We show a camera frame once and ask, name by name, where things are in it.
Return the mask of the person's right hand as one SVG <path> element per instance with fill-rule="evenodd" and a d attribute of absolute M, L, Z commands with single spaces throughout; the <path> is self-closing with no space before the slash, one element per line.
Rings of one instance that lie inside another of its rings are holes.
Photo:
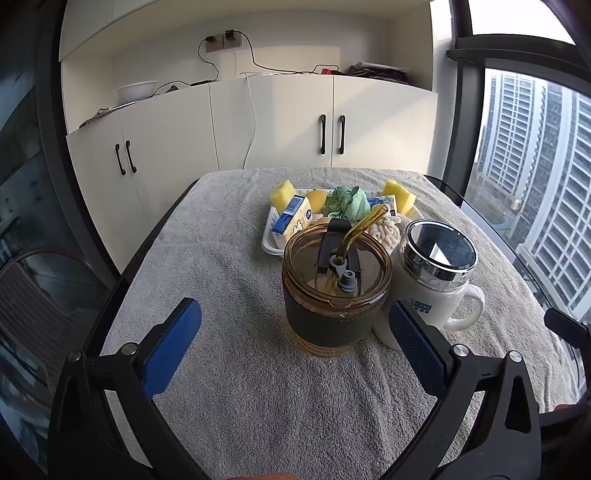
<path fill-rule="evenodd" d="M 577 415 L 580 414 L 581 412 L 584 412 L 586 410 L 586 404 L 585 403 L 578 403 L 578 404 L 559 404 L 557 405 L 553 412 L 560 412 L 560 413 L 566 413 L 568 415 Z"/>

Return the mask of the person's left hand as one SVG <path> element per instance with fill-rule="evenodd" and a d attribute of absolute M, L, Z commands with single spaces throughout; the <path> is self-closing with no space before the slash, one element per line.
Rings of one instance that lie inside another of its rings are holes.
<path fill-rule="evenodd" d="M 228 478 L 228 480 L 298 480 L 297 476 L 286 472 L 273 472 L 259 475 L 243 475 Z"/>

